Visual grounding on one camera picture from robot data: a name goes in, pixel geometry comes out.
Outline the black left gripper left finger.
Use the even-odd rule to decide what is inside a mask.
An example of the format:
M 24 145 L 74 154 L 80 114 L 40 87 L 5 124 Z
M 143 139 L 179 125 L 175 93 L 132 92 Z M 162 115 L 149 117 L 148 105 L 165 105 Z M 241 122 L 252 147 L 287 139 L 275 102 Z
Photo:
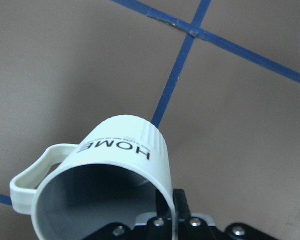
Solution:
M 158 189 L 155 190 L 155 207 L 158 218 L 162 218 L 165 220 L 172 219 L 172 214 L 168 203 L 163 194 Z

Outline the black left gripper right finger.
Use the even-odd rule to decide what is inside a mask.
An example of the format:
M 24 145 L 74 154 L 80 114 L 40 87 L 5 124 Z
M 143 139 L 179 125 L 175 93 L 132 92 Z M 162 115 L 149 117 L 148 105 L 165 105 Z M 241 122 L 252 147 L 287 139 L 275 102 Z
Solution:
M 184 222 L 185 220 L 190 218 L 191 212 L 188 206 L 186 193 L 183 189 L 173 189 L 173 203 L 175 207 L 177 220 L 179 222 Z

